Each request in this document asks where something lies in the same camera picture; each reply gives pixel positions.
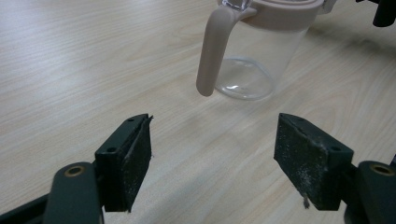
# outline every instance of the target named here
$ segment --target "pitcher handle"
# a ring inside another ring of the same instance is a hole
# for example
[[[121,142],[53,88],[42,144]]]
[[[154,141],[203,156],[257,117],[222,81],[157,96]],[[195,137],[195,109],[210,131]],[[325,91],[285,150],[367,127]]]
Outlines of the pitcher handle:
[[[204,44],[198,68],[196,87],[203,96],[210,96],[215,89],[224,51],[231,30],[240,20],[256,15],[257,10],[248,7],[238,11],[224,5],[218,6],[209,17],[205,29]]]

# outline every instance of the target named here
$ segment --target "clear plastic pitcher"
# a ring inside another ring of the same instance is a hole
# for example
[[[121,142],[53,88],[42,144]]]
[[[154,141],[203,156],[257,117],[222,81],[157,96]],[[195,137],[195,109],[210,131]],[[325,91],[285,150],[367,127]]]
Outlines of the clear plastic pitcher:
[[[211,14],[197,76],[204,96],[268,98],[323,0],[224,0]]]

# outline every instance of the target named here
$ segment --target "black object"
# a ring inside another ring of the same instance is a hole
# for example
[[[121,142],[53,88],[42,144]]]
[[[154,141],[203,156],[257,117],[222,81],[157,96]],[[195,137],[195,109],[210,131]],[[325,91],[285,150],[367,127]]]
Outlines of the black object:
[[[393,160],[390,163],[390,166],[396,167],[396,155],[393,157]]]
[[[387,27],[392,25],[396,19],[396,1],[395,0],[369,0],[378,4],[376,9],[373,25],[377,27]]]
[[[147,114],[125,120],[95,152],[93,163],[59,170],[51,191],[0,216],[1,224],[104,223],[107,212],[131,211],[151,158]]]
[[[280,114],[275,160],[318,210],[347,204],[346,223],[396,223],[396,169],[376,161],[351,164],[353,151],[309,121]]]

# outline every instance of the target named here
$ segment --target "beige lid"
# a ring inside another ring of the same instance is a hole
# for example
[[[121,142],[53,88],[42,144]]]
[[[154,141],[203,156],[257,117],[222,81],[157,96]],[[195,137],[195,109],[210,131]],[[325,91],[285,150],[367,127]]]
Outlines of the beige lid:
[[[257,15],[244,20],[255,27],[273,31],[301,31],[309,27],[323,0],[255,0],[250,7]]]

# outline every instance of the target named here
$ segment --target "table surface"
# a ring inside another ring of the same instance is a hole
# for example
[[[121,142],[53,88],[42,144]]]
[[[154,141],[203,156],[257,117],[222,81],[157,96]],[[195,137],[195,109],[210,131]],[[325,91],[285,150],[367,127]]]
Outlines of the table surface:
[[[396,139],[396,25],[339,1],[301,41],[278,91],[246,102],[201,96],[205,1],[0,2],[0,213],[50,190],[55,172],[149,113],[153,158],[132,214],[107,223],[343,223],[304,209],[274,161],[279,113],[310,120],[390,163]]]

